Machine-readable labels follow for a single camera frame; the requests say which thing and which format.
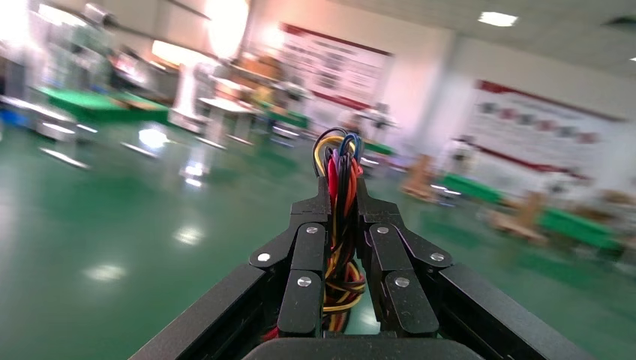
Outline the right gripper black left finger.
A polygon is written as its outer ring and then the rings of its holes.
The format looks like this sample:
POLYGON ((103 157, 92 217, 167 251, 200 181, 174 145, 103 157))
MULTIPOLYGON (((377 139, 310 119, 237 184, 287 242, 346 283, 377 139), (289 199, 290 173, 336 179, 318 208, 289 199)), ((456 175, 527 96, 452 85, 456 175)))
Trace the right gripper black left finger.
POLYGON ((279 335, 319 335, 322 328, 332 210, 326 179, 316 181, 317 195, 293 203, 287 228, 249 258, 269 276, 264 296, 277 308, 279 335))

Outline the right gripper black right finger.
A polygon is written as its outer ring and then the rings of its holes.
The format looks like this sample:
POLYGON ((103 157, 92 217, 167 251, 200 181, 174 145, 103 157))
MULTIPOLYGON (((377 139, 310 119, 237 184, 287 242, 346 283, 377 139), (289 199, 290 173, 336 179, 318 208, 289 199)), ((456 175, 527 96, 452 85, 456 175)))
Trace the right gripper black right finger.
POLYGON ((393 202, 372 197, 358 179, 356 253, 364 268, 376 319, 384 332, 436 335, 434 278, 452 255, 407 228, 393 202))

